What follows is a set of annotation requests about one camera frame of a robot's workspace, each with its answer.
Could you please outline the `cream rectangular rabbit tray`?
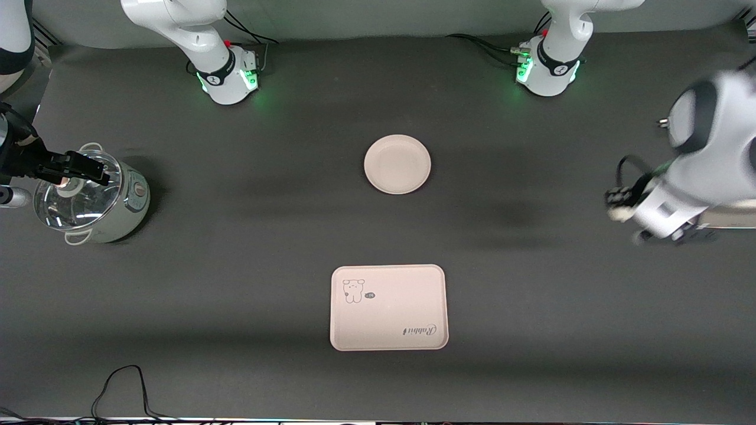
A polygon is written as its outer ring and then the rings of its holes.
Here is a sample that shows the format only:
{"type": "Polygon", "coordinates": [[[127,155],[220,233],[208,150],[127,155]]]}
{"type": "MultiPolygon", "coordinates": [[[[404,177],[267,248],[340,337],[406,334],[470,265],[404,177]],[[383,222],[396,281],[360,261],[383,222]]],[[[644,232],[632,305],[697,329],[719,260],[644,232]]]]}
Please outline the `cream rectangular rabbit tray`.
{"type": "Polygon", "coordinates": [[[331,276],[330,344],[338,351],[437,350],[449,340],[437,264],[343,266],[331,276]]]}

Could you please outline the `pale green electric pot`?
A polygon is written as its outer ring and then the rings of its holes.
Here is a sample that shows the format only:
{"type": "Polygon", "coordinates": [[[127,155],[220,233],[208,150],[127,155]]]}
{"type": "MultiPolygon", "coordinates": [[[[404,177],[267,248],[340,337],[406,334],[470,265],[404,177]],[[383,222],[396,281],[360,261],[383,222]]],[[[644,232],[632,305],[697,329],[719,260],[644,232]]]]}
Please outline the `pale green electric pot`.
{"type": "MultiPolygon", "coordinates": [[[[87,143],[81,149],[96,149],[105,152],[99,143],[87,143]]],[[[59,231],[65,242],[71,246],[83,244],[107,244],[122,239],[133,232],[146,216],[151,202],[151,192],[144,176],[124,161],[119,161],[123,169],[120,196],[116,204],[100,220],[86,228],[59,231]]],[[[64,180],[63,187],[70,179],[64,180]]]]}

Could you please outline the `round cream plate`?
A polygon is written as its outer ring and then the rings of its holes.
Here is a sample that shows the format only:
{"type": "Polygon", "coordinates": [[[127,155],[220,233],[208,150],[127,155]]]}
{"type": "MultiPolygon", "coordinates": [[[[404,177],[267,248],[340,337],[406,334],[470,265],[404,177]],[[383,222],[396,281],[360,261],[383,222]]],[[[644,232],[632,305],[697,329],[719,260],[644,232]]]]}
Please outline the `round cream plate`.
{"type": "Polygon", "coordinates": [[[416,138],[389,135],[368,148],[363,165],[368,181],[377,190],[403,195],[424,185],[432,170],[432,159],[416,138]]]}

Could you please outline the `glass pot lid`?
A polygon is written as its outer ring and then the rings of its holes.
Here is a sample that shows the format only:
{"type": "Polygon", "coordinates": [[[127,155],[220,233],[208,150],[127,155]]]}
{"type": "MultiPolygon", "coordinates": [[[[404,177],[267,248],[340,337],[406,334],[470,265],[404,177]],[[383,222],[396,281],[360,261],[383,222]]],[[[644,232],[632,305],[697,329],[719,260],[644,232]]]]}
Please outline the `glass pot lid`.
{"type": "Polygon", "coordinates": [[[81,149],[83,154],[103,165],[108,185],[71,178],[63,187],[39,181],[32,192],[32,204],[40,221],[54,230],[86,228],[100,220],[116,204],[123,183],[123,167],[110,154],[96,149],[81,149]]]}

